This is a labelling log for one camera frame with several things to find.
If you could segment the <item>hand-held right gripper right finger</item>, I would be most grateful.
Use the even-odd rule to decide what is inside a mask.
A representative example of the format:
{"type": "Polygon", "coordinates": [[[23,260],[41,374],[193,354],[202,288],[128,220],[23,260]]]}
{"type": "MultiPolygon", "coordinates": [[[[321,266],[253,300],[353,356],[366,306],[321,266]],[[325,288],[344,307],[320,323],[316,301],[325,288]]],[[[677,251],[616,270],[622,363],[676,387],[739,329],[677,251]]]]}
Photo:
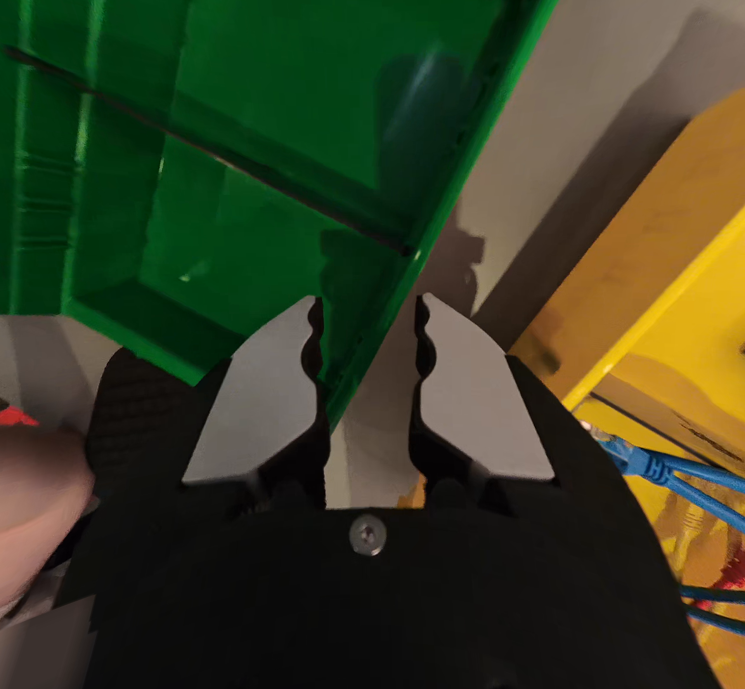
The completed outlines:
{"type": "Polygon", "coordinates": [[[416,299],[409,454],[425,479],[554,479],[505,352],[432,293],[416,299]]]}

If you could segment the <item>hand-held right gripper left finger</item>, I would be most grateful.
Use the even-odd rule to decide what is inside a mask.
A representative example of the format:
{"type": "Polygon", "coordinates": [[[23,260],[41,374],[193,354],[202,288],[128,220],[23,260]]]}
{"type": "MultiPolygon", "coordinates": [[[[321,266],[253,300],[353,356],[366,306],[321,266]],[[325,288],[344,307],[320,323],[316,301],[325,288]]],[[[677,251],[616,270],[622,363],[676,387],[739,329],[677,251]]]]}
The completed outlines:
{"type": "Polygon", "coordinates": [[[236,350],[182,476],[184,485],[250,479],[322,423],[322,333],[322,300],[307,295],[236,350]]]}

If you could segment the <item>yellow plastic bin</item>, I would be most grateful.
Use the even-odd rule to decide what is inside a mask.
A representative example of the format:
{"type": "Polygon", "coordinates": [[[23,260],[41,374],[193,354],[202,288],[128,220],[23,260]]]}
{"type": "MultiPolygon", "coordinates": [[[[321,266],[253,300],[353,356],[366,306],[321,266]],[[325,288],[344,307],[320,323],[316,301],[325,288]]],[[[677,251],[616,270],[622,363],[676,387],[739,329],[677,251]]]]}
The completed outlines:
{"type": "Polygon", "coordinates": [[[744,92],[694,117],[516,340],[594,434],[744,472],[744,92]]]}

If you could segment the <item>green plastic bin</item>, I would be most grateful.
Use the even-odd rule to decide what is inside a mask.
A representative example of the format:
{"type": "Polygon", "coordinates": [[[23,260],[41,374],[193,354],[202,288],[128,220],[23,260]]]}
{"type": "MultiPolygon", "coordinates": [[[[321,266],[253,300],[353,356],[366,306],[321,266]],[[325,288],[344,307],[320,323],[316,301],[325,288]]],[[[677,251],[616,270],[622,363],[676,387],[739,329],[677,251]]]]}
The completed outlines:
{"type": "Polygon", "coordinates": [[[1,0],[2,315],[195,385],[306,295],[336,425],[558,0],[1,0]]]}

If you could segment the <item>person's left forearm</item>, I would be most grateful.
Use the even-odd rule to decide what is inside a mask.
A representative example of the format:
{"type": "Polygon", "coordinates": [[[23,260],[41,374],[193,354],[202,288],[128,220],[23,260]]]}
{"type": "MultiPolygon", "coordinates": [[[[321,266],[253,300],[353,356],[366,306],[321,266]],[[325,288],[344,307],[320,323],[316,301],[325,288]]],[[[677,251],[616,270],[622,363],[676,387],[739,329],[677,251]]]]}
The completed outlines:
{"type": "Polygon", "coordinates": [[[90,503],[94,475],[84,443],[69,427],[2,427],[2,618],[21,603],[90,503]]]}

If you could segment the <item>black textured pad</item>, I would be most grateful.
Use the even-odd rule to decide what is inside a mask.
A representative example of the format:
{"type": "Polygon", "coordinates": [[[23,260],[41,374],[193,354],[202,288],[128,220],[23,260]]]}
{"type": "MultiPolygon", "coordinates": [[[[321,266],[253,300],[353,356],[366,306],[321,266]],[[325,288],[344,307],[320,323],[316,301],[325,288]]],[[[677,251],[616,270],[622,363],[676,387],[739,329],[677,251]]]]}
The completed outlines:
{"type": "Polygon", "coordinates": [[[101,375],[85,442],[101,501],[136,486],[180,486],[229,364],[219,361],[191,386],[117,350],[101,375]]]}

